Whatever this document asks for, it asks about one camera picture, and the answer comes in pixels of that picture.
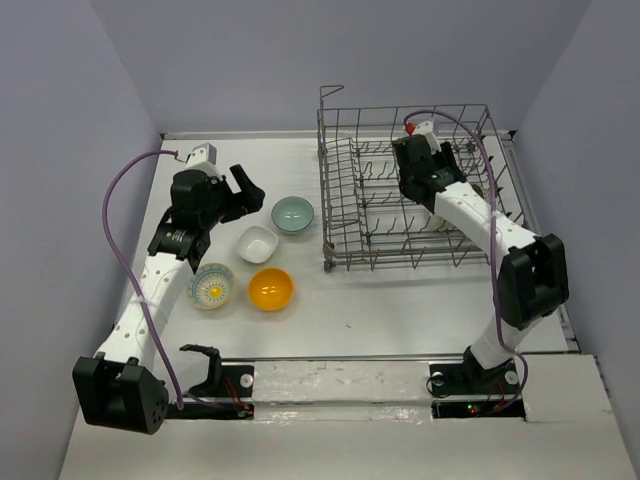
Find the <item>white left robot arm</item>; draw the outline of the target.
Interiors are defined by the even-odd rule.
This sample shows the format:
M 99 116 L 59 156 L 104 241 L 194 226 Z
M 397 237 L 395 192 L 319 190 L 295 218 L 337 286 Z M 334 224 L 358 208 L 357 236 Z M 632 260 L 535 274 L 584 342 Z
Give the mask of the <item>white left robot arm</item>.
M 161 334 L 171 312 L 211 245 L 219 225 L 258 212 L 264 191 L 239 164 L 226 176 L 202 167 L 174 175 L 171 203 L 147 249 L 143 272 L 131 274 L 133 294 L 108 338 L 91 357 L 81 357 L 72 378 L 89 425 L 154 434 L 170 405 L 184 406 L 184 390 Z

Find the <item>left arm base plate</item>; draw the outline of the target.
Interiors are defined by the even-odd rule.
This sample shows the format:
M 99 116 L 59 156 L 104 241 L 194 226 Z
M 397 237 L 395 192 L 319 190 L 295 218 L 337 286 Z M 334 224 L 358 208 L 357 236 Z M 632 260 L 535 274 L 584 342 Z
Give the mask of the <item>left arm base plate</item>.
M 249 364 L 222 364 L 217 384 L 205 380 L 189 390 L 184 408 L 170 405 L 167 420 L 248 421 L 254 418 L 255 369 Z

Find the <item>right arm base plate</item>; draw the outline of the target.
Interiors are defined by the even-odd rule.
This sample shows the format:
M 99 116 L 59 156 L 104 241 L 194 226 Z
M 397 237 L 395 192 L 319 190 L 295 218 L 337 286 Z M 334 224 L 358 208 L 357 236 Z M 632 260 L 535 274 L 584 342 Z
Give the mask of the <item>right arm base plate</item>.
M 461 363 L 429 365 L 425 386 L 432 397 L 434 420 L 526 418 L 513 361 L 489 371 L 483 378 L 468 380 L 462 373 Z

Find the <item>brown patterned bowl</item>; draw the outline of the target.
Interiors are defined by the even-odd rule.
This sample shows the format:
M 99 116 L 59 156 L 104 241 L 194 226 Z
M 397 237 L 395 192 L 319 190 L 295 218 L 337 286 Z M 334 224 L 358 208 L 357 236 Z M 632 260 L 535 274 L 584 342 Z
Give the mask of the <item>brown patterned bowl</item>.
M 485 201 L 489 201 L 491 198 L 491 190 L 489 188 L 485 188 L 479 184 L 473 184 L 472 188 Z

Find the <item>blue yellow patterned bowl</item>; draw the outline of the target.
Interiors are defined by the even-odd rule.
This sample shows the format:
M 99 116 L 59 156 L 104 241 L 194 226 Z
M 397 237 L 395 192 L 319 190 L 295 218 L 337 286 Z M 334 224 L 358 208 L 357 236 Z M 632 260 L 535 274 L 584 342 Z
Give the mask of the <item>blue yellow patterned bowl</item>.
M 202 265 L 189 280 L 186 292 L 196 309 L 214 310 L 230 299 L 234 283 L 234 273 L 228 266 L 209 263 Z

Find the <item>orange flower patterned bowl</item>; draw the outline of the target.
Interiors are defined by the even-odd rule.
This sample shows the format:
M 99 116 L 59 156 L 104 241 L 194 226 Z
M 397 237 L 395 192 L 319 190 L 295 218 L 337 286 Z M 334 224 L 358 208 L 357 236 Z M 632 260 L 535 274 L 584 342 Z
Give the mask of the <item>orange flower patterned bowl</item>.
M 447 232 L 454 231 L 455 229 L 456 229 L 456 227 L 454 225 L 452 225 L 451 223 L 445 221 L 442 225 L 440 225 L 436 229 L 436 232 L 437 233 L 447 233 Z

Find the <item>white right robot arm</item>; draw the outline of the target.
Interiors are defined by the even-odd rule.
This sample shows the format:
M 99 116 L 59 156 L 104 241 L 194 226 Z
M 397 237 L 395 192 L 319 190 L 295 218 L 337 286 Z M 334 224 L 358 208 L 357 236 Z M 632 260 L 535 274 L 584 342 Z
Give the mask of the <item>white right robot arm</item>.
M 432 151 L 427 138 L 393 141 L 403 196 L 452 224 L 490 262 L 494 314 L 460 364 L 443 373 L 446 387 L 482 392 L 513 358 L 517 347 L 569 297 L 565 247 L 554 234 L 541 236 L 497 209 L 497 192 L 486 197 L 468 182 L 450 143 Z

